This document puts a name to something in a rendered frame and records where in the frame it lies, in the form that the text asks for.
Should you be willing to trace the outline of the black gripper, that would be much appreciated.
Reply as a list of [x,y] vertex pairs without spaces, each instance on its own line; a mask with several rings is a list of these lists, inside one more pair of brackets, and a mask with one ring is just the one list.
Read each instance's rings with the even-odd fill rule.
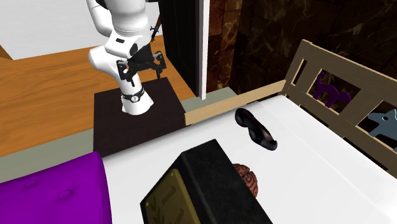
[[137,44],[133,44],[130,48],[130,53],[132,57],[128,61],[116,61],[121,80],[126,80],[135,87],[134,76],[137,74],[137,71],[146,69],[155,70],[157,79],[159,80],[161,78],[162,71],[167,67],[161,51],[152,54],[150,44],[144,45],[140,49],[138,49]]

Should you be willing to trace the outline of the dark robot stand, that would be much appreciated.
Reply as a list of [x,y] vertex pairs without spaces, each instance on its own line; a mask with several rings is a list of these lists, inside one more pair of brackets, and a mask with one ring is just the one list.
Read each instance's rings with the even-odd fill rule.
[[94,94],[93,150],[106,157],[186,127],[183,109],[169,80],[143,83],[154,105],[142,115],[122,112],[120,89]]

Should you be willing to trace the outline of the black eye mask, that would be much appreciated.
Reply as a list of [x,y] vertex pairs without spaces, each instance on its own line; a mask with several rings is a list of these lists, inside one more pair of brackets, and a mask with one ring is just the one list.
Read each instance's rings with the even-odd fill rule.
[[276,150],[277,141],[274,140],[266,127],[250,111],[244,108],[238,108],[235,111],[235,121],[241,127],[248,128],[249,136],[253,142],[267,150]]

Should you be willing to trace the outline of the black box with gold panel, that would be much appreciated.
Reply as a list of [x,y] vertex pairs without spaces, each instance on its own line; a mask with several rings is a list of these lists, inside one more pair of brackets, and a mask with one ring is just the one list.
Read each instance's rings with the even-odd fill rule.
[[140,207],[144,224],[273,224],[215,139],[182,152]]

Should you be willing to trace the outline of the brown brain-shaped figure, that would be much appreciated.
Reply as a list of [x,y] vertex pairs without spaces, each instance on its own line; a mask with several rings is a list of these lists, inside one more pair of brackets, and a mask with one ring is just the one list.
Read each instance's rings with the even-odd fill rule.
[[250,189],[254,197],[258,195],[258,180],[253,171],[246,165],[233,164],[235,170],[239,173],[247,187]]

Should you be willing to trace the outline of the purple cushion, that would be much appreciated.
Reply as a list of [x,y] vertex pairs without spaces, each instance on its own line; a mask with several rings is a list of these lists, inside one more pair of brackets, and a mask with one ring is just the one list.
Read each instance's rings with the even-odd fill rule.
[[112,224],[100,154],[0,183],[0,224]]

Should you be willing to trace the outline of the purple cat figure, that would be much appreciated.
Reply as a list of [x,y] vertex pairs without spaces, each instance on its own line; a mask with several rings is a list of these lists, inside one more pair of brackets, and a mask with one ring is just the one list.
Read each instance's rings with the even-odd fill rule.
[[315,86],[317,87],[316,93],[313,95],[315,100],[318,100],[320,95],[327,93],[330,98],[326,102],[325,106],[330,108],[336,101],[351,102],[351,96],[348,92],[340,93],[333,85],[322,83],[321,78],[324,76],[324,72],[321,71],[315,80]]

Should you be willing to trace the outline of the grey-blue animal figure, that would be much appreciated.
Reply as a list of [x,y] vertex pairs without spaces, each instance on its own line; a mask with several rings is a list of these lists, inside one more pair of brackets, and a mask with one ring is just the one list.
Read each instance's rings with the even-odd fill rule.
[[368,119],[378,123],[369,135],[376,137],[383,135],[397,141],[397,110],[392,109],[387,113],[370,113]]

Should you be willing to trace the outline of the black door with white frame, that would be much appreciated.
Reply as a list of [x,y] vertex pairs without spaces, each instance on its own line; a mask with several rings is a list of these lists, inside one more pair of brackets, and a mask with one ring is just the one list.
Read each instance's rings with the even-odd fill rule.
[[210,0],[158,0],[166,56],[195,96],[204,100]]

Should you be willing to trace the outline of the white bed with wooden frame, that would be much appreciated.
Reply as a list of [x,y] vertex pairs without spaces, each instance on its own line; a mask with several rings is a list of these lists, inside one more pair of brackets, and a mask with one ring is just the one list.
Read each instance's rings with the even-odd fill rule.
[[[321,71],[351,102],[313,98]],[[273,224],[397,224],[397,152],[359,126],[382,101],[397,106],[397,80],[302,40],[282,81],[190,111],[185,128],[104,157],[113,224],[144,224],[143,198],[182,152],[212,139],[255,173]],[[238,108],[276,150],[251,140]]]

